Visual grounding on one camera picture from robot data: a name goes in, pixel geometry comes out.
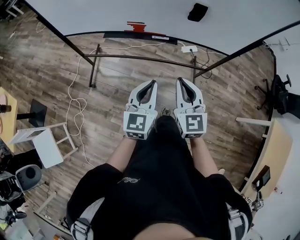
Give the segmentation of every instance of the gray chair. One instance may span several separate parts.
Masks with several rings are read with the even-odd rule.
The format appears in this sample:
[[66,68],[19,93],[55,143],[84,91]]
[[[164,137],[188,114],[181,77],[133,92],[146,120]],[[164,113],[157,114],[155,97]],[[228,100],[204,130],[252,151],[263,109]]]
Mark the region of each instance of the gray chair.
[[27,165],[15,172],[22,192],[34,188],[42,178],[42,171],[37,165]]

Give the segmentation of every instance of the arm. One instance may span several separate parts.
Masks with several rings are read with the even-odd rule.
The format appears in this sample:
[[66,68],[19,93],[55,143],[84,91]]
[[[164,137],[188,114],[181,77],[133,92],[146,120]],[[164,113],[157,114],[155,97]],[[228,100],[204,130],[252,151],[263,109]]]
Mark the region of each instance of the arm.
[[120,172],[124,172],[135,149],[135,145],[135,139],[123,138],[106,163],[115,167]]
[[209,177],[212,174],[218,173],[217,166],[212,159],[203,138],[191,138],[190,141],[195,168],[204,177]]

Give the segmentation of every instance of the shoulder strap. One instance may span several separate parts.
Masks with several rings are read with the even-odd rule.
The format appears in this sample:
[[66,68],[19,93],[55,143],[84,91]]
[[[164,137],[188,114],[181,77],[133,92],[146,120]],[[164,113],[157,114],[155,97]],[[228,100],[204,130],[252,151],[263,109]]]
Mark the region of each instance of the shoulder strap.
[[91,229],[90,223],[96,212],[104,201],[104,197],[98,199],[88,206],[80,218],[78,218],[71,226],[71,233],[75,240],[93,240],[94,232]]
[[229,213],[228,225],[231,240],[244,240],[249,225],[247,216],[238,209],[232,208],[229,204],[226,203],[226,205]]

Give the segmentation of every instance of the power strip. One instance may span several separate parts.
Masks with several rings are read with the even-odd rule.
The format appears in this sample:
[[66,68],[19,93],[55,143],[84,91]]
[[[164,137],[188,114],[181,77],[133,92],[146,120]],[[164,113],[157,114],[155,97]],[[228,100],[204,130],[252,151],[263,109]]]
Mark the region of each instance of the power strip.
[[196,46],[183,46],[181,47],[181,51],[183,53],[190,53],[191,52],[191,49],[192,49],[192,52],[195,53],[198,51],[197,47]]

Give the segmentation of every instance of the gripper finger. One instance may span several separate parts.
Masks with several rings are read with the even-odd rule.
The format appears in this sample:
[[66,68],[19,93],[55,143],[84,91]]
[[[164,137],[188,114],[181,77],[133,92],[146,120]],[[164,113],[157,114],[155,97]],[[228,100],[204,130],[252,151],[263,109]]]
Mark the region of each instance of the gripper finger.
[[200,104],[203,104],[203,97],[200,89],[187,79],[179,77],[176,81],[177,108],[189,108]]
[[[150,91],[148,98],[144,99],[148,91]],[[157,92],[158,84],[155,80],[144,82],[131,91],[128,102],[145,110],[154,110]]]

